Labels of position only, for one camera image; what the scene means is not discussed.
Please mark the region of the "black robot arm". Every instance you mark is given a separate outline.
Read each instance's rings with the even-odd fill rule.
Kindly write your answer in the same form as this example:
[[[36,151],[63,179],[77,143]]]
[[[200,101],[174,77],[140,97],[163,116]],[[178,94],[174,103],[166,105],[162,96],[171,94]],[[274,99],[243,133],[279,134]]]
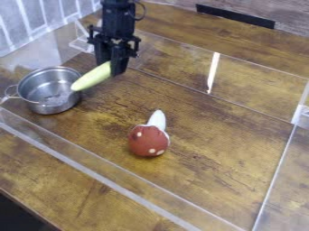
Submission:
[[[135,3],[132,0],[101,0],[101,25],[88,26],[87,42],[93,46],[96,65],[109,63],[111,76],[121,74],[129,58],[137,57],[141,39],[133,35]]]

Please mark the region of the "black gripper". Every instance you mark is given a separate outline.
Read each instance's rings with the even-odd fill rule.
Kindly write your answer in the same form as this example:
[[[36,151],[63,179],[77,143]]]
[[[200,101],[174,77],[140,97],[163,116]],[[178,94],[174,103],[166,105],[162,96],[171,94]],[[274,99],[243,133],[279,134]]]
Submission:
[[[129,57],[139,56],[141,39],[133,34],[105,35],[103,28],[92,24],[88,30],[88,43],[93,46],[96,65],[111,60],[111,76],[115,77],[125,71]]]

